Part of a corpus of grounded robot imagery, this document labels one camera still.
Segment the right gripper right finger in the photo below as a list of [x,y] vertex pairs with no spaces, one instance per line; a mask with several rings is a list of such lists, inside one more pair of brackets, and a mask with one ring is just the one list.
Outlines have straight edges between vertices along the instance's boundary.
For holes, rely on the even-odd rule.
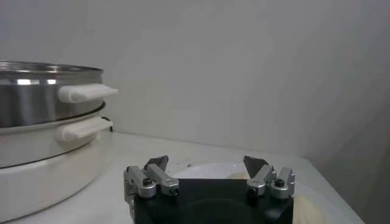
[[295,173],[282,167],[279,173],[264,159],[244,156],[244,165],[250,178],[246,181],[247,194],[251,198],[269,194],[272,198],[286,200],[295,195]]

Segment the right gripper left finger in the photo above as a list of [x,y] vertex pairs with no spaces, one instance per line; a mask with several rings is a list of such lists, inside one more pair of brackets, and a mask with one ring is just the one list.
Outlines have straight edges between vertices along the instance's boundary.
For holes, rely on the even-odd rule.
[[165,170],[168,165],[167,155],[151,158],[141,169],[129,166],[124,171],[124,198],[131,201],[135,196],[152,198],[160,193],[170,197],[179,195],[179,180],[169,176]]

